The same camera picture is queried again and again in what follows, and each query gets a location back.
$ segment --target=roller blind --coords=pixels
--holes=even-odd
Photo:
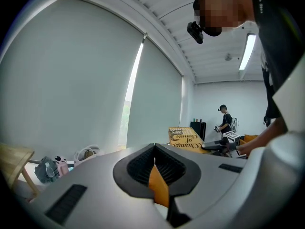
[[[116,151],[143,35],[80,0],[58,0],[17,35],[0,65],[0,140],[65,156],[97,144]]]
[[[169,141],[168,127],[179,125],[181,85],[172,63],[146,39],[132,94],[127,147]]]

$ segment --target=gray bag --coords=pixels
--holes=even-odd
[[[48,177],[46,172],[46,163],[50,164],[50,167],[54,171],[54,174],[56,178],[59,178],[59,172],[57,170],[57,165],[52,161],[49,157],[43,157],[43,159],[40,161],[39,165],[35,167],[35,175],[42,183],[52,182],[51,178]]]

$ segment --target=white ceiling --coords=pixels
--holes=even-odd
[[[239,71],[247,33],[258,33],[254,23],[247,22],[218,37],[203,35],[203,44],[196,41],[186,31],[188,22],[193,21],[194,0],[138,0],[162,23],[180,46],[184,57],[195,76],[196,83],[263,80],[260,66],[261,45],[256,40],[254,51],[246,70]],[[227,54],[232,59],[226,61]]]

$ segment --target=stool leg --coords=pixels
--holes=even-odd
[[[29,174],[27,173],[26,169],[23,168],[22,172],[24,179],[29,184],[30,188],[33,190],[35,196],[38,196],[40,194],[40,191],[37,189],[35,184],[33,183],[32,179],[30,178]]]

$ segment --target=black t-shirt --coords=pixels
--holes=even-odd
[[[226,133],[231,130],[231,128],[229,126],[229,124],[231,124],[231,122],[232,122],[232,117],[230,116],[230,114],[229,113],[224,114],[223,125],[228,124],[228,126],[224,129],[222,129],[221,133]]]
[[[259,38],[266,55],[273,86],[267,88],[266,116],[280,113],[272,96],[282,86],[305,51],[303,0],[252,0]]]

